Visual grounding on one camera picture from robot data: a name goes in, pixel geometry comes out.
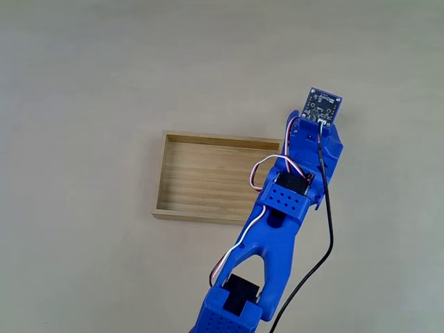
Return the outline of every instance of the black cable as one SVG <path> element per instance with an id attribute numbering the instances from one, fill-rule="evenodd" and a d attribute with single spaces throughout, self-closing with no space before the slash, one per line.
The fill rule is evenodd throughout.
<path id="1" fill-rule="evenodd" d="M 327 206 L 327 219 L 328 219 L 328 230 L 330 232 L 330 244 L 328 246 L 327 252 L 324 254 L 324 256 L 319 260 L 319 262 L 314 265 L 314 267 L 304 276 L 304 278 L 299 282 L 299 284 L 296 286 L 296 288 L 291 292 L 290 296 L 285 301 L 284 305 L 282 306 L 281 310 L 276 316 L 276 319 L 273 323 L 273 326 L 271 326 L 270 333 L 273 333 L 276 329 L 276 326 L 279 323 L 280 318 L 282 317 L 285 309 L 288 307 L 290 302 L 293 300 L 294 296 L 297 294 L 299 289 L 303 286 L 303 284 L 310 278 L 310 276 L 313 275 L 316 270 L 321 267 L 321 265 L 324 263 L 325 260 L 327 260 L 328 256 L 332 252 L 333 249 L 333 222 L 332 222 L 332 211 L 330 209 L 330 195 L 328 194 L 328 184 L 327 184 L 327 175 L 325 174 L 325 166 L 324 166 L 324 158 L 322 154 L 322 123 L 319 123 L 319 133 L 318 133 L 318 156 L 319 156 L 319 163 L 321 165 L 321 173 L 322 173 L 322 181 L 324 185 L 324 192 L 325 192 L 325 205 Z"/>

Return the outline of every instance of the bamboo tray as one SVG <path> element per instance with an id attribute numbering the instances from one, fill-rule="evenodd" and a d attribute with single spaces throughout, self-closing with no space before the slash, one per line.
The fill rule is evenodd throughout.
<path id="1" fill-rule="evenodd" d="M 282 141 L 165 131 L 157 181 L 158 219 L 243 225 L 257 192 L 250 187 L 253 165 L 279 153 Z M 274 161 L 257 170 L 262 184 Z"/>

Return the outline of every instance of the table surface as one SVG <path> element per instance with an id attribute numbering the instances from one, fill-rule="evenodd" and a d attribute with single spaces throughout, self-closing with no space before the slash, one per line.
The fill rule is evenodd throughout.
<path id="1" fill-rule="evenodd" d="M 443 15 L 438 0 L 2 1 L 1 331 L 187 332 L 240 228 L 151 216 L 162 130 L 280 139 L 313 85 L 344 97 L 336 243 L 278 331 L 442 332 Z M 322 205 L 286 295 L 326 248 Z M 237 272 L 264 279 L 258 259 Z"/>

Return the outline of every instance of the blue robotic arm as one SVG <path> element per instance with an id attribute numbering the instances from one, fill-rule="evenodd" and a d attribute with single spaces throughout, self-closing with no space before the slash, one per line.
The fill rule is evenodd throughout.
<path id="1" fill-rule="evenodd" d="M 289 115 L 288 146 L 282 154 L 302 173 L 284 158 L 276 160 L 237 240 L 239 245 L 228 253 L 191 332 L 254 332 L 261 319 L 272 319 L 291 273 L 296 235 L 309 207 L 318 209 L 325 195 L 318 147 L 323 147 L 326 182 L 343 149 L 333 124 L 341 102 L 340 97 L 312 88 L 302 113 Z M 265 283 L 259 295 L 258 286 L 232 274 L 252 255 L 264 260 Z"/>

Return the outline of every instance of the circuit board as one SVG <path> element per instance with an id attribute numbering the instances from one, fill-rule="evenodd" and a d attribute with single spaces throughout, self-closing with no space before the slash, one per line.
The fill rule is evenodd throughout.
<path id="1" fill-rule="evenodd" d="M 329 92 L 311 88 L 301 117 L 330 127 L 341 106 L 342 98 Z"/>

